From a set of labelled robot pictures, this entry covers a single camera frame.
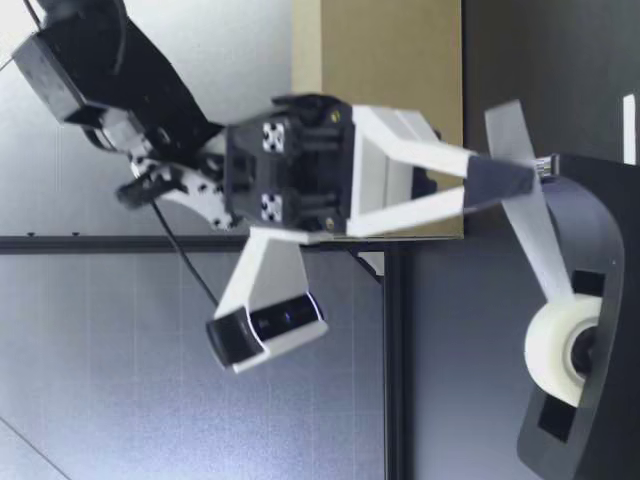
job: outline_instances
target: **metal frame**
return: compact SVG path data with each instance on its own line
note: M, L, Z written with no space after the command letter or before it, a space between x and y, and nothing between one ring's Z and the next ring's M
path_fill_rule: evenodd
M187 252L239 252L245 235L178 237ZM383 251L387 241L333 241L303 246L305 251L366 252ZM0 255L83 255L122 253L173 253L174 248L162 236L0 236Z
M413 321L411 318L412 248L390 244L385 250L384 386L385 478L414 478L411 412L413 411Z

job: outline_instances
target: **black cable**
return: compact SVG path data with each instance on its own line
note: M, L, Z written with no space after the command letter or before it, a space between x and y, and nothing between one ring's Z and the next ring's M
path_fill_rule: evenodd
M156 204L156 202L151 202L151 207L153 208L153 211L156 212L158 220L160 221L160 225L162 225L162 228L166 232L167 237L169 237L169 241L171 242L171 245L173 245L173 248L175 248L178 255L180 255L180 258L182 258L182 261L184 262L185 266L189 270L189 273L193 275L193 278L195 278L198 284L200 285L200 287L202 287L202 290L204 290L204 293L206 293L207 297L209 297L209 300L211 300L211 303L213 303L213 306L215 308L218 308L218 299L213 294L213 292L211 291L209 286L206 284L206 282L202 279L196 267L194 267L193 263L191 263L191 260L189 260L189 257L185 253L184 248L182 248L182 245L180 245L180 242L178 241L176 236L173 234L171 227L167 223L167 220L164 218L164 215L160 211L160 208L158 208L158 205Z
M10 58L6 62L4 62L0 67L0 72L2 72L5 68L7 68L11 64L11 62L13 62L13 58Z
M120 45L118 46L116 63L113 67L113 74L118 75L124 64L125 54L127 53L127 26L129 24L129 15L127 14L127 6L124 0L113 0L113 2L118 10L118 24L120 28Z
M27 11L29 12L29 15L31 15L31 18L33 19L36 26L38 27L38 30L42 30L42 22L38 18L38 14L36 13L36 11L33 9L33 5L31 5L31 0L22 0L22 2L24 3L24 6L27 7Z
M53 463L53 461L49 457L47 457L43 452L38 450L36 448L36 446L27 439L27 437L25 437L22 433L20 433L18 431L18 429L16 429L13 425L11 425L9 422L7 422L3 417L0 417L0 423L2 423L5 427L7 427L9 430L11 430L11 432L16 437L18 437L20 440L22 440L40 458L42 458L45 462L47 462L47 464L51 468L53 468L56 472L58 472L58 474L60 474L60 476L62 476L62 478L64 478L65 480L71 480L71 477L69 475L67 475L60 467L58 467L55 463Z

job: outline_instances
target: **cardboard box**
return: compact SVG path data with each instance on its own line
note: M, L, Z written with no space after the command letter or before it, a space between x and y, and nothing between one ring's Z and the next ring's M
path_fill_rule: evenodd
M419 110L462 145L462 17L451 0L293 0L293 89ZM440 190L461 179L430 172ZM454 218L387 237L461 237Z

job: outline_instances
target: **tape roll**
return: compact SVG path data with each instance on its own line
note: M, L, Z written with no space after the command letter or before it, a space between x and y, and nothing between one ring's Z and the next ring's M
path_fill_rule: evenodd
M527 331L529 374L542 390L574 407L580 404L585 378L573 365L572 349L581 333L597 326L601 306L601 298L588 295L548 303Z

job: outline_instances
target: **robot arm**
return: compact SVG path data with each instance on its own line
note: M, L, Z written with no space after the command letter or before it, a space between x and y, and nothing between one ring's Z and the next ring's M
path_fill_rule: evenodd
M430 223L533 188L533 168L440 143L415 112L291 96L223 129L111 0L40 3L44 28L14 60L58 121L129 157L136 178L118 190L119 200L129 208L160 198L181 203L214 229L240 219L263 227L252 230L208 326L218 358L236 371L326 331L300 244ZM114 72L123 31L127 48ZM460 176L465 186L413 198L414 167Z

